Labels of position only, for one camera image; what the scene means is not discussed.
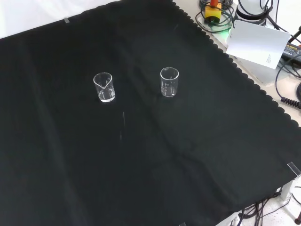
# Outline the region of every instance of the table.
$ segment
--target table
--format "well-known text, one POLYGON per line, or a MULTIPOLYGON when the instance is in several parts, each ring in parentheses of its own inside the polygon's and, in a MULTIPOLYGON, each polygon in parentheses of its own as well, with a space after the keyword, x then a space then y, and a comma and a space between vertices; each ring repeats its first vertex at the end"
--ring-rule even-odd
POLYGON ((301 164, 296 124, 169 2, 112 3, 0 46, 2 224, 214 226, 301 164))

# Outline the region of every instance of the electrical cord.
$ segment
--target electrical cord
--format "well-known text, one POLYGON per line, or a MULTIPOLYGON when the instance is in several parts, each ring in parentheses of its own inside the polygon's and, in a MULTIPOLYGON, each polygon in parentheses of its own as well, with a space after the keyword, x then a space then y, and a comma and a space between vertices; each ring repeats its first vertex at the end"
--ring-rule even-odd
POLYGON ((263 215, 261 218, 264 218, 265 216, 267 216, 267 215, 269 215, 269 214, 275 213, 275 212, 278 211, 279 209, 281 209, 281 208, 283 208, 284 206, 286 206, 287 204, 289 204, 290 200, 291 200, 291 197, 290 197, 290 199, 288 200, 288 202, 287 202, 285 205, 279 207, 277 210, 274 210, 274 211, 271 212, 271 213, 267 213, 267 214, 263 215))
POLYGON ((283 64, 281 61, 279 61, 279 63, 286 69, 285 72, 292 74, 294 77, 296 77, 297 79, 301 79, 301 76, 299 75, 299 73, 296 71, 295 67, 293 67, 293 65, 291 65, 292 69, 296 72, 296 74, 294 74, 290 69, 288 69, 286 67, 285 64, 283 64))
POLYGON ((298 203, 298 204, 300 204, 301 205, 301 202, 299 202, 296 198, 295 198, 295 196, 294 196, 294 194, 292 193, 292 197, 293 197, 293 199, 295 199, 295 201, 298 203))
POLYGON ((297 98, 298 100, 301 102, 301 83, 299 84, 299 86, 297 87, 297 98))
POLYGON ((199 25, 199 27, 201 27, 204 31, 209 32, 209 33, 221 33, 221 32, 230 30, 232 27, 232 23, 234 21, 234 17, 233 17, 234 8, 231 6, 233 4, 233 0, 225 0, 224 2, 225 3, 222 3, 222 8, 218 8, 215 6, 211 6, 210 3, 207 2, 206 0, 200 0, 199 6, 201 8, 201 11, 195 17, 196 22, 199 25), (212 22, 212 21, 207 20, 203 14, 203 11, 205 10, 206 6, 220 10, 222 12, 222 15, 226 15, 226 19, 221 22, 212 22), (198 21, 199 15, 201 15, 203 17, 204 21, 207 22, 210 27, 213 27, 213 26, 217 26, 217 27, 228 26, 228 27, 226 29, 222 29, 219 31, 210 31, 198 21))
MULTIPOLYGON (((277 29, 277 30, 282 30, 286 33, 289 33, 287 30, 283 29, 282 27, 280 27, 278 24, 276 24, 276 22, 270 17, 270 16, 267 16, 267 19, 272 23, 272 25, 277 29)), ((295 39, 296 41, 298 41, 300 44, 301 44, 301 41, 299 39, 297 39, 295 36, 291 35, 291 37, 293 39, 295 39)))
POLYGON ((272 9, 273 9, 273 0, 271 0, 271 6, 270 6, 269 8, 266 8, 268 2, 269 2, 269 1, 267 1, 266 6, 265 6, 264 8, 262 8, 262 9, 265 9, 262 13, 260 13, 260 14, 252 14, 252 13, 246 11, 246 9, 245 9, 245 8, 243 7, 243 5, 241 4, 241 1, 238 0, 238 3, 239 3, 239 5, 240 5, 240 7, 241 7, 247 14, 249 14, 250 16, 256 16, 256 17, 259 17, 259 16, 267 16, 267 15, 269 14, 269 12, 272 11, 272 9))
POLYGON ((241 218, 240 218, 240 220, 239 220, 239 223, 238 223, 238 225, 237 226, 240 226, 241 225, 241 222, 243 221, 243 219, 244 219, 244 214, 245 214, 245 209, 243 209, 242 210, 242 213, 241 213, 241 218))
POLYGON ((287 62, 284 63, 284 65, 282 65, 276 75, 276 79, 275 79, 275 88, 276 88, 276 92, 278 93, 278 95, 281 97, 281 102, 285 103, 285 104, 288 104, 290 106, 293 106, 293 107, 297 107, 299 109, 301 109, 301 102, 298 102, 298 101, 295 101, 295 100, 290 100, 286 97, 283 97, 280 95, 279 91, 278 91, 278 87, 277 87, 277 80, 278 80, 278 76, 281 72, 281 70, 287 65, 289 64, 292 60, 294 60, 295 58, 297 57, 301 57, 301 54, 298 54, 296 55, 295 57, 291 58, 290 60, 288 60, 287 62))
POLYGON ((292 197, 293 197, 293 199, 295 199, 295 201, 297 202, 297 203, 299 203, 300 205, 301 205, 301 202, 299 202, 296 198, 295 198, 295 196, 294 196, 294 194, 292 193, 292 197))
POLYGON ((291 65, 292 69, 294 72, 296 72, 296 74, 299 76, 299 78, 301 78, 301 75, 297 72, 296 68, 294 67, 294 65, 291 65))
POLYGON ((239 213, 239 215, 238 215, 240 217, 240 221, 242 221, 243 219, 249 219, 249 218, 252 218, 252 217, 255 216, 254 226, 259 226, 259 224, 263 225, 263 221, 262 221, 263 208, 265 207, 265 205, 268 203, 268 201, 270 199, 273 199, 273 198, 276 198, 276 197, 280 196, 281 192, 282 192, 282 188, 278 192, 276 190, 275 193, 272 196, 268 197, 267 199, 260 200, 260 201, 256 202, 255 204, 245 208, 244 209, 244 214, 239 213))
POLYGON ((277 18, 278 18, 278 8, 279 8, 279 3, 280 3, 280 0, 278 0, 277 9, 276 9, 276 18, 275 18, 275 23, 276 23, 276 24, 277 24, 277 18))

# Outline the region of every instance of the glass rim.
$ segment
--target glass rim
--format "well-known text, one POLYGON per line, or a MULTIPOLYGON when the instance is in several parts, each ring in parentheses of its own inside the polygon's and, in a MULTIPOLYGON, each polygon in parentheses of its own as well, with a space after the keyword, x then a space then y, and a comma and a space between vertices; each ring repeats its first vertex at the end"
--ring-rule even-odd
POLYGON ((171 81, 171 80, 177 79, 177 78, 179 77, 179 75, 180 75, 179 71, 178 71, 176 68, 174 68, 174 67, 165 67, 165 68, 163 68, 163 69, 161 70, 161 72, 160 72, 160 76, 161 76, 162 79, 164 79, 164 80, 170 80, 170 81, 171 81), (164 69, 174 69, 178 74, 177 74, 177 76, 174 77, 173 79, 166 79, 166 78, 164 78, 164 77, 162 76, 162 71, 163 71, 164 69))
POLYGON ((101 87, 102 89, 107 88, 107 86, 111 83, 112 80, 113 80, 113 76, 112 76, 110 73, 108 73, 108 72, 100 72, 100 73, 98 73, 97 75, 95 75, 94 78, 93 78, 94 84, 97 85, 97 86, 99 86, 99 87, 101 87), (106 75, 109 75, 109 76, 110 76, 110 81, 106 84, 105 87, 102 87, 102 86, 99 85, 97 82, 95 82, 95 78, 96 78, 98 75, 101 75, 101 74, 106 74, 106 75))

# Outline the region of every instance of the black cable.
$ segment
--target black cable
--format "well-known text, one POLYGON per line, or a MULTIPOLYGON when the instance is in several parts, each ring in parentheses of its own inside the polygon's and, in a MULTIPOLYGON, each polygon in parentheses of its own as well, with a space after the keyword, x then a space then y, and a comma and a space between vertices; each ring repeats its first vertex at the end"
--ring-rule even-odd
POLYGON ((255 217, 255 224, 254 226, 258 226, 258 217, 259 217, 259 204, 256 205, 256 217, 255 217))
POLYGON ((209 2, 205 1, 205 0, 200 0, 199 2, 199 6, 201 8, 201 11, 196 15, 195 19, 197 24, 199 25, 199 27, 201 27, 204 31, 209 32, 209 33, 221 33, 221 32, 225 32, 231 29, 232 27, 232 23, 234 21, 234 17, 233 17, 233 13, 234 13, 234 8, 231 6, 233 4, 233 0, 225 0, 225 3, 222 4, 222 8, 218 8, 215 6, 211 6, 209 2), (217 8, 218 10, 220 10, 222 12, 222 15, 226 15, 226 19, 223 20, 222 22, 212 22, 209 21, 205 18, 203 11, 206 8, 206 6, 209 6, 211 8, 217 8), (209 26, 213 27, 213 26, 217 26, 217 27, 224 27, 224 26, 228 26, 228 28, 226 29, 222 29, 219 31, 210 31, 208 30, 206 27, 204 27, 199 21, 198 21, 198 15, 202 15, 203 19, 205 22, 209 23, 209 26))
POLYGON ((292 193, 292 197, 293 197, 293 199, 295 199, 295 201, 296 201, 297 203, 299 203, 299 204, 301 205, 301 202, 299 202, 299 201, 295 198, 295 196, 294 196, 293 193, 292 193))
POLYGON ((260 219, 261 219, 261 226, 263 225, 263 208, 265 207, 265 205, 268 203, 268 201, 269 201, 270 199, 267 199, 267 201, 265 202, 265 204, 263 204, 263 206, 262 206, 262 208, 261 208, 261 217, 259 217, 260 219))
POLYGON ((294 72, 296 72, 296 74, 299 76, 299 78, 301 78, 301 75, 298 73, 298 71, 296 70, 296 68, 294 67, 294 65, 292 64, 292 69, 294 72))
POLYGON ((241 216, 241 218, 240 218, 239 223, 238 223, 237 226, 240 226, 240 225, 241 225, 241 222, 242 222, 243 219, 244 219, 244 214, 245 214, 245 209, 242 210, 242 216, 241 216))
POLYGON ((295 68, 293 68, 293 65, 291 65, 292 69, 297 72, 297 74, 294 74, 291 70, 289 70, 287 67, 286 67, 286 64, 283 64, 281 61, 279 61, 279 63, 286 69, 286 72, 288 72, 289 74, 292 74, 294 77, 296 77, 297 79, 301 79, 301 76, 299 75, 299 73, 296 71, 295 68))
POLYGON ((250 16, 264 16, 264 15, 268 15, 269 12, 272 11, 272 9, 273 9, 273 0, 271 0, 271 6, 270 6, 270 8, 266 8, 266 6, 267 6, 267 4, 266 4, 266 6, 265 6, 266 9, 265 9, 262 13, 260 13, 260 14, 252 14, 252 13, 246 11, 246 9, 245 9, 245 8, 243 7, 243 5, 241 4, 241 1, 240 1, 240 0, 238 0, 238 3, 239 3, 239 5, 240 5, 240 7, 241 7, 247 14, 249 14, 250 16))
POLYGON ((278 91, 278 88, 277 88, 277 80, 278 80, 278 76, 279 76, 281 70, 284 68, 284 66, 287 65, 288 63, 290 63, 295 58, 300 57, 300 56, 301 56, 301 54, 298 54, 298 55, 294 56, 293 58, 291 58, 290 60, 288 60, 287 62, 285 62, 285 64, 280 67, 280 69, 279 69, 279 71, 278 71, 278 73, 276 75, 276 79, 275 79, 276 92, 281 97, 281 102, 286 103, 286 104, 288 104, 290 106, 298 107, 299 109, 301 109, 301 102, 290 100, 290 99, 285 98, 285 97, 283 97, 283 96, 280 95, 280 93, 278 91))
POLYGON ((301 34, 301 26, 299 27, 298 31, 296 34, 293 35, 294 38, 297 38, 301 34))
MULTIPOLYGON (((280 27, 278 24, 276 24, 276 22, 270 17, 270 16, 267 16, 267 19, 272 23, 272 25, 277 29, 277 30, 282 30, 286 33, 289 33, 287 30, 283 29, 282 27, 280 27)), ((301 41, 299 39, 297 39, 295 36, 291 35, 292 38, 294 38, 295 40, 297 40, 300 44, 301 44, 301 41)))
POLYGON ((275 19, 275 23, 276 23, 276 24, 277 24, 277 18, 278 18, 278 8, 279 8, 279 3, 280 3, 280 0, 278 0, 278 4, 277 4, 276 19, 275 19))
MULTIPOLYGON (((277 210, 279 210, 279 209, 283 208, 284 206, 286 206, 286 205, 290 202, 290 200, 291 200, 291 197, 290 197, 290 199, 288 200, 288 202, 287 202, 285 205, 279 207, 277 210)), ((274 210, 274 211, 271 212, 271 213, 267 213, 267 214, 263 215, 261 218, 264 218, 265 216, 267 216, 267 215, 269 215, 269 214, 275 213, 277 210, 274 210)))
POLYGON ((297 87, 296 95, 297 95, 298 100, 301 102, 301 83, 297 87))
POLYGON ((245 214, 245 219, 247 219, 247 218, 246 218, 246 215, 249 215, 249 213, 251 213, 255 208, 256 208, 256 207, 253 207, 253 209, 251 209, 249 212, 247 212, 247 213, 245 214))
POLYGON ((253 205, 251 205, 251 206, 245 208, 245 210, 249 210, 249 209, 253 208, 254 206, 255 206, 255 205, 253 204, 253 205))

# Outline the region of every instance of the wire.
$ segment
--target wire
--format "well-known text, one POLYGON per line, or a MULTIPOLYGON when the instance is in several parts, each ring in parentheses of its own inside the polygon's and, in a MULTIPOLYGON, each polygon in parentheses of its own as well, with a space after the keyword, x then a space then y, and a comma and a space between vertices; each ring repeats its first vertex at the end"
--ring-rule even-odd
POLYGON ((238 3, 239 3, 239 5, 240 5, 240 7, 247 13, 247 14, 249 14, 250 16, 263 16, 263 15, 268 15, 268 13, 270 12, 270 11, 272 11, 272 9, 273 9, 273 0, 271 0, 271 6, 270 6, 270 8, 266 8, 267 7, 267 4, 266 4, 266 6, 265 6, 265 10, 262 12, 262 13, 260 13, 260 14, 252 14, 252 13, 249 13, 248 11, 246 11, 246 9, 243 7, 243 5, 241 4, 241 1, 240 0, 238 0, 238 3))
MULTIPOLYGON (((282 27, 280 27, 278 24, 276 24, 276 22, 270 17, 267 16, 267 19, 272 23, 272 25, 277 29, 277 30, 282 30, 286 33, 289 33, 287 30, 283 29, 282 27)), ((301 41, 299 39, 297 39, 295 36, 291 35, 292 38, 294 38, 296 41, 298 41, 301 44, 301 41)))
POLYGON ((265 202, 265 204, 263 204, 262 208, 261 208, 261 226, 263 225, 263 208, 265 207, 265 205, 268 203, 270 199, 267 199, 267 201, 265 202))
POLYGON ((301 101, 301 83, 299 84, 299 86, 297 87, 297 98, 299 101, 301 101))
POLYGON ((233 17, 233 13, 234 13, 234 8, 231 6, 233 4, 233 0, 225 0, 224 1, 225 3, 222 4, 222 8, 218 8, 216 6, 211 6, 209 2, 207 1, 204 1, 204 0, 200 0, 199 2, 199 6, 201 8, 201 11, 196 15, 195 19, 196 19, 196 22, 197 24, 199 25, 199 27, 201 27, 204 31, 206 32, 209 32, 209 33, 221 33, 221 32, 225 32, 225 31, 228 31, 231 29, 232 27, 232 23, 234 21, 234 17, 233 17), (222 12, 222 15, 226 15, 226 19, 221 21, 221 22, 212 22, 212 21, 209 21, 207 20, 207 18, 205 18, 204 14, 203 14, 203 11, 204 9, 206 8, 206 6, 209 6, 211 8, 216 8, 218 10, 220 10, 222 12), (204 27, 199 21, 198 21, 198 16, 199 15, 202 15, 203 19, 204 19, 204 22, 207 22, 209 23, 210 27, 213 27, 213 26, 217 26, 217 27, 224 27, 224 26, 228 26, 228 28, 226 29, 222 29, 222 30, 219 30, 219 31, 210 31, 208 30, 206 27, 204 27))
POLYGON ((281 72, 281 70, 284 68, 284 66, 286 66, 288 63, 290 63, 292 60, 296 59, 297 57, 301 57, 301 54, 298 54, 296 56, 294 56, 293 58, 289 59, 288 61, 285 62, 284 65, 282 65, 276 75, 276 79, 275 79, 275 88, 276 88, 276 92, 278 93, 278 95, 282 98, 282 96, 280 95, 279 91, 278 91, 278 88, 277 88, 277 80, 278 80, 278 76, 281 72))
POLYGON ((240 218, 239 223, 238 223, 237 226, 240 226, 240 225, 241 225, 241 222, 242 222, 243 219, 244 219, 244 215, 245 215, 245 209, 242 210, 242 215, 241 215, 241 218, 240 218))
POLYGON ((278 0, 277 9, 276 9, 276 19, 275 19, 275 23, 276 23, 276 24, 277 24, 277 18, 278 18, 278 8, 279 8, 279 3, 280 3, 280 0, 278 0))
POLYGON ((299 78, 301 78, 301 75, 297 72, 296 68, 294 67, 294 65, 292 64, 292 69, 294 72, 296 72, 296 74, 299 76, 299 78))
POLYGON ((295 196, 294 196, 293 193, 292 193, 292 197, 293 197, 293 199, 295 199, 295 201, 296 201, 297 203, 299 203, 299 204, 301 205, 301 202, 299 202, 299 201, 295 198, 295 196))
POLYGON ((288 202, 287 202, 285 205, 279 207, 277 210, 274 210, 274 211, 271 212, 271 213, 267 213, 267 214, 263 215, 261 218, 263 218, 263 217, 265 217, 265 216, 267 216, 267 215, 269 215, 269 214, 275 213, 275 212, 278 211, 279 209, 281 209, 281 208, 283 208, 284 206, 286 206, 287 204, 289 204, 290 200, 291 200, 291 197, 290 197, 290 199, 288 200, 288 202))
POLYGON ((285 64, 283 64, 281 61, 279 61, 279 63, 286 69, 286 72, 287 73, 290 73, 292 74, 294 77, 298 78, 298 79, 301 79, 301 76, 299 75, 299 73, 296 71, 295 67, 293 68, 293 65, 291 65, 292 69, 297 73, 297 74, 294 74, 291 70, 289 70, 285 64))
POLYGON ((296 202, 297 203, 299 203, 300 205, 301 205, 301 202, 299 202, 296 198, 295 198, 295 196, 294 196, 294 194, 292 193, 292 197, 293 197, 293 199, 295 199, 296 200, 296 202))

